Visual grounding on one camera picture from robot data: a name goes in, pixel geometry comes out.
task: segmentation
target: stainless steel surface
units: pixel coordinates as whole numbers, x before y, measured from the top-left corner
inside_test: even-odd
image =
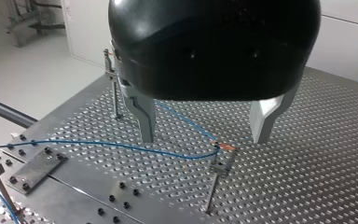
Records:
[[[313,69],[305,74],[292,106],[277,118],[269,141],[262,145],[253,143],[249,103],[167,103],[239,151],[229,176],[216,188],[210,216],[203,212],[213,180],[208,160],[182,161],[115,147],[51,144],[70,160],[28,197],[12,193],[56,223],[85,222],[71,213],[99,220],[90,212],[98,206],[153,224],[358,223],[358,83]],[[25,135],[117,141],[185,154],[213,150],[209,140],[158,107],[155,143],[142,144],[136,120],[121,99],[124,117],[112,119],[110,90],[101,77]],[[24,162],[37,153],[31,146],[22,149],[27,156],[19,159]],[[18,157],[17,150],[5,149]],[[229,160],[228,155],[220,158]],[[125,189],[118,187],[120,181]],[[132,195],[133,189],[141,196]],[[117,195],[115,203],[108,200],[112,193]],[[76,199],[73,194],[85,201],[68,203]],[[123,202],[131,209],[123,208]]]
[[[10,181],[10,177],[6,184],[22,194],[28,194],[43,178],[66,160],[67,158],[61,152],[51,148],[48,152],[42,150],[11,176],[16,178],[14,182]]]
[[[0,154],[3,161],[12,160],[13,162],[11,166],[5,166],[7,171],[2,176],[3,179],[9,178],[22,164],[2,152]],[[98,203],[84,192],[70,188],[53,178],[44,179],[37,189],[28,195],[23,195],[11,188],[7,190],[16,202],[17,207],[20,207],[23,211],[23,215],[29,224],[112,223],[114,216],[119,217],[122,224],[138,223],[114,211],[109,206]],[[98,215],[98,208],[104,210],[103,216]],[[0,202],[0,223],[12,223],[10,220],[9,213]]]
[[[21,113],[16,109],[13,109],[1,103],[0,103],[0,117],[7,119],[15,124],[18,124],[23,128],[29,128],[31,127],[31,125],[37,122],[37,119],[34,119],[26,114]]]

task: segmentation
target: white wall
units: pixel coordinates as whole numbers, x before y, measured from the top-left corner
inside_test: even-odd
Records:
[[[108,0],[62,1],[74,57],[103,65],[102,51],[110,49]],[[326,16],[308,66],[358,80],[358,0],[322,0],[322,8]]]
[[[322,17],[307,66],[358,81],[358,24]]]

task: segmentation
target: metal clamp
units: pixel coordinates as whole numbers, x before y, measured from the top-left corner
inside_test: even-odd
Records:
[[[230,150],[230,157],[226,162],[226,164],[223,164],[222,162],[218,162],[216,158],[211,162],[209,171],[214,174],[213,174],[211,189],[209,191],[208,198],[207,198],[207,203],[204,208],[204,212],[206,214],[210,214],[212,212],[212,199],[216,192],[216,187],[219,184],[219,178],[228,177],[228,174],[232,168],[232,164],[235,161],[237,151],[238,150],[236,148]]]
[[[66,161],[64,155],[46,147],[11,176],[7,185],[22,194],[28,194],[45,176],[64,161]]]

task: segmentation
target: metal rod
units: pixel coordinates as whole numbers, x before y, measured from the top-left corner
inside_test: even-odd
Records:
[[[118,114],[118,98],[117,98],[117,83],[112,81],[112,91],[113,91],[113,113],[114,118],[118,119],[120,115]]]
[[[10,106],[0,103],[0,117],[7,119],[15,124],[20,125],[23,128],[29,128],[34,123],[37,122],[37,119],[34,119],[26,114],[21,113],[20,111],[11,108]]]
[[[218,173],[214,173],[213,175],[213,180],[212,180],[212,185],[211,185],[211,190],[209,191],[208,194],[208,199],[205,205],[205,213],[206,214],[210,214],[212,212],[212,198],[214,196],[214,193],[216,192],[216,186],[217,186],[217,182],[219,181],[219,174]]]

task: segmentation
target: metal plate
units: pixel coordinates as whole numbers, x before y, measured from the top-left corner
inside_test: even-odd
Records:
[[[15,182],[11,183],[7,180],[6,184],[22,194],[28,194],[48,173],[64,161],[66,157],[60,152],[51,149],[46,153],[42,150],[12,176],[16,178]]]
[[[130,211],[120,204],[109,206],[146,224],[358,223],[358,83],[312,69],[305,74],[292,107],[278,118],[264,145],[253,143],[249,103],[167,103],[220,142],[239,149],[228,178],[216,189],[210,216],[202,212],[212,180],[206,160],[182,161],[115,147],[52,145],[71,158],[52,175],[100,203],[125,181],[143,197],[133,199],[126,191],[121,200],[138,205]],[[116,141],[184,154],[213,150],[209,140],[160,108],[156,143],[141,144],[136,121],[123,104],[119,108],[124,119],[111,118],[109,85],[97,80],[25,134],[29,139]],[[24,150],[33,153],[31,147]]]

